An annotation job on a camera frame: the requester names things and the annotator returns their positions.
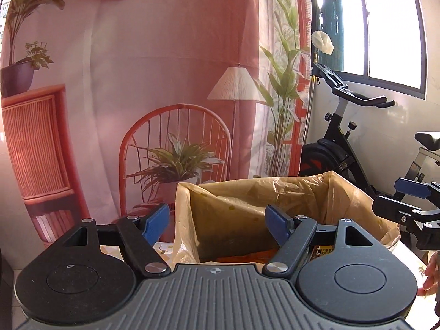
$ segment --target brown paper bag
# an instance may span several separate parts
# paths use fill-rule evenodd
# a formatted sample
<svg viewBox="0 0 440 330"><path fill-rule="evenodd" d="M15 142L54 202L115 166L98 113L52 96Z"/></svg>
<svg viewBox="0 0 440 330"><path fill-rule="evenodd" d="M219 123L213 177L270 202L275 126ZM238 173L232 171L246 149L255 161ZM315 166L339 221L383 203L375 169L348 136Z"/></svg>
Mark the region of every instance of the brown paper bag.
<svg viewBox="0 0 440 330"><path fill-rule="evenodd" d="M265 207L271 203L289 216L306 215L319 224L350 218L391 247L400 238L399 225L375 216L372 202L333 171L309 177L180 183L172 262L209 262L276 248L265 226Z"/></svg>

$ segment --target window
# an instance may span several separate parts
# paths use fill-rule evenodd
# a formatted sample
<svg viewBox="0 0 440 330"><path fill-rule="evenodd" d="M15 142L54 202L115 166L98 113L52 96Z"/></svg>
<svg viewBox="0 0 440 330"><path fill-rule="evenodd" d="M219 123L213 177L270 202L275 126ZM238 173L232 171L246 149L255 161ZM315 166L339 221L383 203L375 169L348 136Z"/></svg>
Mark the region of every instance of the window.
<svg viewBox="0 0 440 330"><path fill-rule="evenodd" d="M8 8L9 8L9 3L8 2L4 3L1 6L0 14L1 14L2 18L6 17Z"/></svg>
<svg viewBox="0 0 440 330"><path fill-rule="evenodd" d="M320 62L347 81L425 97L426 45L419 0L312 0L312 28L327 33Z"/></svg>

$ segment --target plant pot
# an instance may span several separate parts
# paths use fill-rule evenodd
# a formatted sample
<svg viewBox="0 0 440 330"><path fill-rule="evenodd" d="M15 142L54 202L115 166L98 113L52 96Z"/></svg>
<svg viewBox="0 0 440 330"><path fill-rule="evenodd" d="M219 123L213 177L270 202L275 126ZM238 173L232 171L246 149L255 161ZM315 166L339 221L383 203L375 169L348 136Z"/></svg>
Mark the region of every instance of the plant pot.
<svg viewBox="0 0 440 330"><path fill-rule="evenodd" d="M34 78L32 59L25 59L0 70L3 98L27 92Z"/></svg>
<svg viewBox="0 0 440 330"><path fill-rule="evenodd" d="M197 182L197 176L191 177L184 181L176 181L176 182L169 182L169 183L161 183L159 184L158 188L158 198L161 198L162 201L168 205L175 203L175 193L177 191L177 184L179 182L189 182L195 183Z"/></svg>

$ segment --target human hand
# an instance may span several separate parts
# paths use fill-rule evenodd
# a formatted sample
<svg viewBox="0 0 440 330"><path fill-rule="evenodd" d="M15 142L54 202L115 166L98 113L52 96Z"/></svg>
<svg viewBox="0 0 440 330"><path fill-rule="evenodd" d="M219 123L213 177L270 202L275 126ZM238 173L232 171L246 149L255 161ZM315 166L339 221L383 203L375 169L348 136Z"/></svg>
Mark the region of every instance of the human hand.
<svg viewBox="0 0 440 330"><path fill-rule="evenodd" d="M417 290L418 296L426 296L437 292L439 281L439 269L437 267L437 251L431 256L425 269L425 275L428 277L423 286Z"/></svg>

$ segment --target orange cabinet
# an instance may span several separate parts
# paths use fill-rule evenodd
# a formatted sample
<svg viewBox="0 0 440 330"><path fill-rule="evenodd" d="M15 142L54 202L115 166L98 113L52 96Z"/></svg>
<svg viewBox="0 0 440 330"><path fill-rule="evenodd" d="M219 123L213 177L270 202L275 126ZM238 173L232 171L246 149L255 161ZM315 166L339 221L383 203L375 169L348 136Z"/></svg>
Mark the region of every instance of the orange cabinet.
<svg viewBox="0 0 440 330"><path fill-rule="evenodd" d="M65 112L65 86L1 101L6 144L27 211L49 245L89 218L78 178Z"/></svg>

